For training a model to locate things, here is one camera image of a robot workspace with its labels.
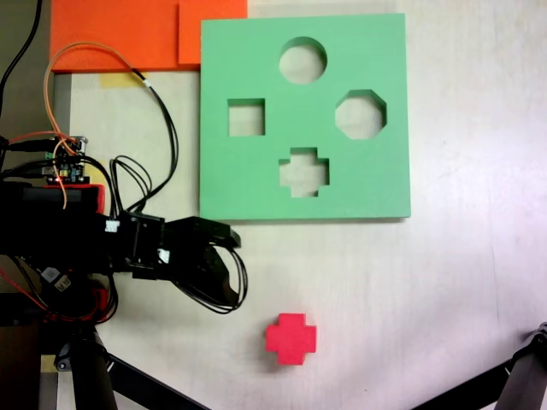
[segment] square hole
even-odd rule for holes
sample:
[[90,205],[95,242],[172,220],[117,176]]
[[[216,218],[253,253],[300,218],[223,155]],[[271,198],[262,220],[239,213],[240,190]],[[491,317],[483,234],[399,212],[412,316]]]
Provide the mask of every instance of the square hole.
[[264,98],[228,100],[228,135],[230,137],[266,135],[266,101]]

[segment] yellow tape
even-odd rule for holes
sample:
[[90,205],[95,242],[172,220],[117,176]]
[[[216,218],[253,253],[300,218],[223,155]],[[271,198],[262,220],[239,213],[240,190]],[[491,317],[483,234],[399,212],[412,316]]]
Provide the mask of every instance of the yellow tape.
[[144,87],[143,82],[135,73],[100,73],[101,88],[137,88]]

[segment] sticker label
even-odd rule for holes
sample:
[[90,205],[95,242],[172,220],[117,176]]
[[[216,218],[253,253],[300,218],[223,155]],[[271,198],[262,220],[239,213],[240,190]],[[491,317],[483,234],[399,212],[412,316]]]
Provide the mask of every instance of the sticker label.
[[66,289],[68,289],[68,286],[70,286],[72,282],[70,282],[70,279],[67,275],[62,275],[62,278],[57,280],[57,283],[55,284],[55,287],[61,291],[64,292]]
[[42,272],[42,278],[47,280],[49,283],[53,282],[59,277],[61,273],[57,271],[54,267],[46,267]]

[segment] octagonal hole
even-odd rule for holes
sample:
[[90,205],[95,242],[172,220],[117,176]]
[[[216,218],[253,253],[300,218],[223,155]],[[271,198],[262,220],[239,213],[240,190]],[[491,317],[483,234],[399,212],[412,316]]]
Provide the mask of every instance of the octagonal hole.
[[279,70],[294,84],[316,81],[326,69],[325,48],[309,37],[294,38],[283,47]]
[[387,124],[385,101],[372,90],[352,90],[338,103],[336,126],[351,139],[374,138]]

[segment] red wire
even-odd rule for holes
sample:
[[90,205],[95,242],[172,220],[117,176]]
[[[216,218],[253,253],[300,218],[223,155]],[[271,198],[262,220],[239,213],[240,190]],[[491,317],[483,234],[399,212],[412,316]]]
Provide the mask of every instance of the red wire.
[[9,284],[11,284],[14,288],[16,288],[20,293],[22,293],[23,295],[25,295],[26,297],[28,297],[31,301],[33,301],[34,303],[36,303],[42,310],[44,311],[48,311],[48,309],[40,302],[38,302],[36,299],[34,299],[32,296],[30,296],[26,290],[24,290],[23,288],[21,288],[16,282],[14,282],[12,280],[12,278],[10,278],[8,276],[8,274],[6,272],[3,271],[3,269],[0,268],[0,275],[2,275],[2,277],[5,279],[6,282],[8,282]]
[[[38,302],[36,299],[34,299],[26,290],[24,290],[23,288],[21,288],[12,278],[10,278],[8,276],[8,274],[2,269],[0,268],[0,276],[2,276],[4,278],[4,280],[6,282],[8,282],[9,284],[11,284],[14,288],[16,288],[20,293],[22,293],[23,295],[25,295],[26,297],[28,297],[31,301],[33,301],[34,303],[36,303],[38,305],[39,308],[41,308],[42,310],[44,310],[45,312],[48,312],[48,308],[45,307],[42,303]],[[98,299],[97,297],[95,296],[96,298],[96,304],[95,304],[95,307],[93,308],[93,311],[91,313],[88,313],[86,316],[82,317],[82,318],[71,318],[69,316],[63,316],[63,315],[60,315],[60,314],[51,314],[49,315],[49,320],[53,320],[54,318],[59,318],[60,320],[64,320],[64,321],[67,321],[67,322],[73,322],[75,320],[87,320],[87,319],[90,319],[93,317],[93,315],[97,312],[97,305],[98,305]]]
[[13,144],[13,143],[16,143],[17,141],[21,141],[22,139],[27,139],[27,138],[31,138],[31,137],[38,137],[40,135],[55,135],[55,136],[58,136],[59,138],[66,138],[66,139],[69,139],[70,141],[74,141],[74,138],[69,137],[66,134],[63,134],[62,132],[38,131],[38,132],[29,132],[28,134],[13,137],[9,140],[9,143]]

